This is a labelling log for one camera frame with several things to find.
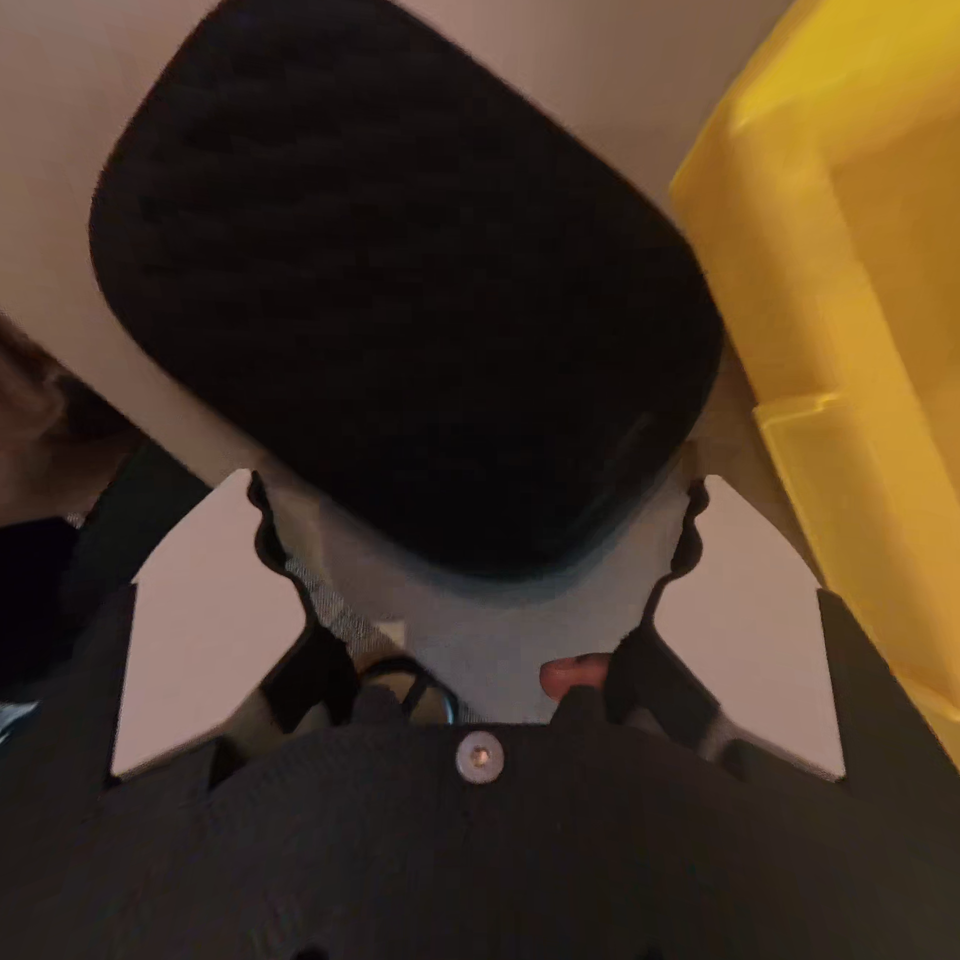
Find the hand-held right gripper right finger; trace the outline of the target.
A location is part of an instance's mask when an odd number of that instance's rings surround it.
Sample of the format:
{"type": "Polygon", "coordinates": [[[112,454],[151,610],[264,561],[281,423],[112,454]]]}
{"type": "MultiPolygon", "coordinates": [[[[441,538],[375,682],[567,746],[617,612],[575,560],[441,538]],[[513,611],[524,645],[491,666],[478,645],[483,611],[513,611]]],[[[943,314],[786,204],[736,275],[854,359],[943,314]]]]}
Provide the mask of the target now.
{"type": "Polygon", "coordinates": [[[717,475],[695,482],[670,570],[611,655],[607,717],[707,762],[749,745],[841,781],[819,590],[799,553],[740,493],[717,475]]]}

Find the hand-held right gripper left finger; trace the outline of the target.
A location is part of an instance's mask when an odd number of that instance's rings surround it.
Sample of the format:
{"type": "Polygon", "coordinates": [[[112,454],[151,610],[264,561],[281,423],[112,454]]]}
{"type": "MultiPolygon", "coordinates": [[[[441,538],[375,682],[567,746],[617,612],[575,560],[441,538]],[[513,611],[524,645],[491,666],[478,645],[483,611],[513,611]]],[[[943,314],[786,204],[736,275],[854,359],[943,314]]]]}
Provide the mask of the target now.
{"type": "Polygon", "coordinates": [[[247,755],[269,750],[309,714],[351,718],[354,663],[287,568],[254,471],[234,471],[203,498],[132,583],[115,778],[221,737],[247,755]]]}

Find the yellow plastic bin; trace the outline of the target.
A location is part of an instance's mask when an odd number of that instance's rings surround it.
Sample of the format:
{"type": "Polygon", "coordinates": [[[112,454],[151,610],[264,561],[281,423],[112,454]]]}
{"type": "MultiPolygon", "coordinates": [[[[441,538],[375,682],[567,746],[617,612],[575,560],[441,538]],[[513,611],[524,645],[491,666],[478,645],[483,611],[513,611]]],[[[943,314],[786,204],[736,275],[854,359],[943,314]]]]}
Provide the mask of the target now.
{"type": "Polygon", "coordinates": [[[669,193],[826,586],[958,764],[959,3],[794,3],[669,193]]]}

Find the person's right hand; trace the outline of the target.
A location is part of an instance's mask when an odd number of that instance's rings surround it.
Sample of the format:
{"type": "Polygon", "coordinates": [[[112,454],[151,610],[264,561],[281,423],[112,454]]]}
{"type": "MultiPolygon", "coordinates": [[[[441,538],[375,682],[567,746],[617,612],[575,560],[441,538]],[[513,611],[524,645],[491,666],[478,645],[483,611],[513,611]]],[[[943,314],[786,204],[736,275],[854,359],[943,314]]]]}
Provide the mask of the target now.
{"type": "Polygon", "coordinates": [[[556,704],[562,702],[571,690],[602,691],[611,657],[609,653],[591,653],[546,662],[538,673],[541,689],[556,704]]]}

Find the person's grey hoodie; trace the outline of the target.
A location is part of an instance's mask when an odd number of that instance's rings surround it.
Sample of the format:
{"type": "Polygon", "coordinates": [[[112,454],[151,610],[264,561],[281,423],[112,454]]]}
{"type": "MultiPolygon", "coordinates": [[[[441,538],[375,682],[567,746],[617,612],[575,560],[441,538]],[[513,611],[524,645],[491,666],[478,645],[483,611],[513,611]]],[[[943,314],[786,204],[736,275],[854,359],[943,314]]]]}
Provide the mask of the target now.
{"type": "Polygon", "coordinates": [[[516,581],[427,563],[279,471],[267,475],[266,492],[287,569],[359,673],[407,657],[472,719],[544,723],[554,708],[542,665],[613,652],[641,623],[678,546],[694,466],[689,441],[584,552],[516,581]]]}

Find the black rounded pad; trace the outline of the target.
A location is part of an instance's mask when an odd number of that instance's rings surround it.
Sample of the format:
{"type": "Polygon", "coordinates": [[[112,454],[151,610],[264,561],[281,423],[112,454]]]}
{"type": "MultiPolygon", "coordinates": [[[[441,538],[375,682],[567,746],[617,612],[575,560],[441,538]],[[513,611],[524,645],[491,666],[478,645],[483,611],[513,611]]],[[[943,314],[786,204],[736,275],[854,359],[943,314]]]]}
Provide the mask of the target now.
{"type": "Polygon", "coordinates": [[[514,579],[650,491],[723,328],[617,171],[392,2],[221,2],[132,116],[88,237],[171,378],[386,540],[514,579]]]}

